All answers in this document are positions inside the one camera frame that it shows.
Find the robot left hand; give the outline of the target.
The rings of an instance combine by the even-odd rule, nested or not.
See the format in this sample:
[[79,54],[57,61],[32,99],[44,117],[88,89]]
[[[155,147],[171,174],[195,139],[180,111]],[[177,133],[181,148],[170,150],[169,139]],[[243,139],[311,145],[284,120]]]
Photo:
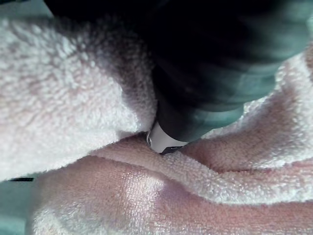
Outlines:
[[281,64],[307,45],[310,0],[49,0],[56,16],[131,23],[156,63],[147,143],[166,154],[234,123],[266,96]]

